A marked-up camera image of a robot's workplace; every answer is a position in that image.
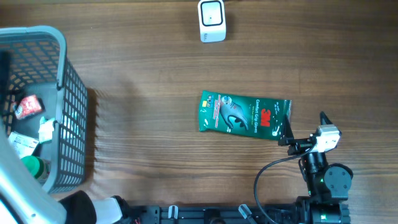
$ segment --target basket mesh side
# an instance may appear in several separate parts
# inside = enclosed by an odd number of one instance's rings
[[[87,90],[69,61],[65,65],[64,77],[60,165],[51,193],[74,189],[85,175]]]
[[[11,53],[11,74],[9,90],[19,90],[23,86],[33,83],[56,82],[59,60],[59,44],[55,40],[17,40],[0,42],[0,50]],[[5,113],[12,112],[11,103],[14,95],[6,97]],[[11,133],[13,117],[3,118],[7,135]]]

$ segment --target glove package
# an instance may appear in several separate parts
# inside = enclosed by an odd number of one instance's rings
[[[199,131],[208,129],[279,140],[291,100],[274,100],[203,91],[198,109]]]

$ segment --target black object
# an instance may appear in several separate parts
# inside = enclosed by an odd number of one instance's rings
[[[0,114],[3,115],[6,96],[8,95],[8,79],[10,74],[11,55],[0,51]]]
[[[93,202],[84,191],[77,191],[59,201],[67,211],[65,224],[95,224],[97,215]]]
[[[307,183],[309,197],[298,197],[295,210],[292,212],[292,223],[350,223],[348,206],[341,202],[348,200],[348,190],[351,188],[353,171],[343,164],[328,165],[326,152],[318,150],[312,152],[317,145],[317,137],[321,133],[310,135],[306,139],[295,139],[287,117],[285,119],[284,133],[278,142],[280,146],[289,146],[288,155],[296,155],[281,159],[265,166],[258,173],[254,182],[254,198],[259,209],[269,223],[288,223],[284,220],[275,221],[262,209],[257,196],[257,181],[259,176],[268,167],[290,159],[301,157],[298,164]],[[324,112],[320,113],[321,125],[328,128],[333,124]]]
[[[320,117],[322,125],[333,124],[325,113],[322,112]],[[279,162],[301,157],[299,167],[304,181],[307,182],[309,197],[297,197],[291,204],[264,207],[241,205],[240,207],[177,208],[173,205],[169,208],[146,206],[126,209],[126,204],[123,202],[121,206],[124,211],[123,217],[126,217],[125,214],[130,215],[119,223],[130,223],[131,220],[140,220],[142,224],[351,223],[348,205],[342,202],[348,199],[348,190],[351,188],[353,178],[352,170],[342,164],[329,165],[325,152],[312,151],[319,136],[317,133],[307,139],[294,139],[289,121],[285,124],[284,135],[279,145],[289,146],[288,154],[293,156],[274,161],[260,170],[254,184],[254,195],[258,201],[256,183],[261,172]]]
[[[119,204],[120,211],[122,211],[122,219],[132,216],[132,213],[131,213],[132,211],[130,209],[130,206],[123,198],[121,198],[120,196],[117,196],[117,195],[112,196],[112,198],[115,198]]]

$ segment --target wooden table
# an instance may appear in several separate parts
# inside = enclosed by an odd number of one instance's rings
[[[0,7],[0,26],[57,27],[90,89],[92,198],[133,205],[254,205],[275,141],[199,133],[202,90],[293,100],[307,137],[325,111],[342,130],[329,163],[352,168],[353,223],[398,218],[397,3],[231,1],[227,39],[200,42],[197,2]],[[297,161],[265,172],[263,203],[307,195]]]

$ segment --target black cable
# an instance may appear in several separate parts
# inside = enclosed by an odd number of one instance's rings
[[[266,211],[262,208],[262,206],[261,206],[261,204],[260,204],[260,201],[259,201],[259,197],[258,197],[258,195],[257,195],[257,183],[258,183],[258,181],[259,181],[259,178],[260,178],[261,174],[262,174],[266,169],[270,168],[271,166],[273,166],[273,165],[275,165],[275,164],[278,164],[278,163],[280,163],[280,162],[286,162],[286,161],[289,161],[289,160],[292,160],[292,159],[297,159],[297,158],[300,158],[300,157],[302,157],[302,156],[304,156],[304,155],[307,155],[308,153],[310,153],[310,152],[312,151],[312,149],[313,149],[314,147],[315,147],[315,145],[312,146],[312,148],[310,148],[309,150],[307,150],[307,151],[304,152],[303,154],[300,154],[300,155],[297,155],[297,156],[291,156],[291,157],[288,157],[288,158],[279,159],[279,160],[277,160],[277,161],[271,162],[270,164],[268,164],[268,165],[266,165],[265,167],[263,167],[263,168],[259,171],[259,173],[257,174],[256,179],[254,180],[254,199],[256,200],[257,206],[260,208],[261,213],[262,213],[263,215],[265,215],[266,218],[267,218],[271,223],[273,223],[273,224],[278,224],[278,223],[275,222],[275,221],[266,213]]]

